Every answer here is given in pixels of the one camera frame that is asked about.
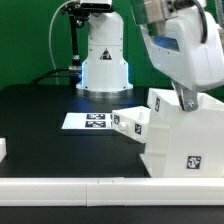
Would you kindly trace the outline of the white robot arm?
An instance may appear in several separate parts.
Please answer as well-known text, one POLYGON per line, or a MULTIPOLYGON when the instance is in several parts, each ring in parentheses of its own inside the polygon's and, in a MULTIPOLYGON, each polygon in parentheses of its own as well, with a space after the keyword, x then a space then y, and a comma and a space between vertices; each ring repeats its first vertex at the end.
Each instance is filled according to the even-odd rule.
MULTIPOLYGON (((224 50, 216 22, 201 0, 131 0, 152 65, 171 79, 185 111, 196 96, 224 85, 224 50)), ((88 56, 81 88, 119 92, 129 87, 123 59, 123 21, 112 0, 80 0, 89 14, 88 56)))

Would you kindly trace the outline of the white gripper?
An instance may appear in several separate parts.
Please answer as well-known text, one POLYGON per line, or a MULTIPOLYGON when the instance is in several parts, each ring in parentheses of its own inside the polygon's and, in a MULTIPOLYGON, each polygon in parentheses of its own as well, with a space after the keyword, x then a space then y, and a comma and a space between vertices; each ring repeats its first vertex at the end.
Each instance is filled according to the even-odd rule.
POLYGON ((140 26, 153 66, 174 80, 172 86, 185 112, 198 109, 197 92, 224 85, 224 52, 218 27, 210 13, 205 16, 208 34, 204 44, 196 7, 180 10, 177 17, 167 20, 164 36, 151 37, 147 26, 140 26))

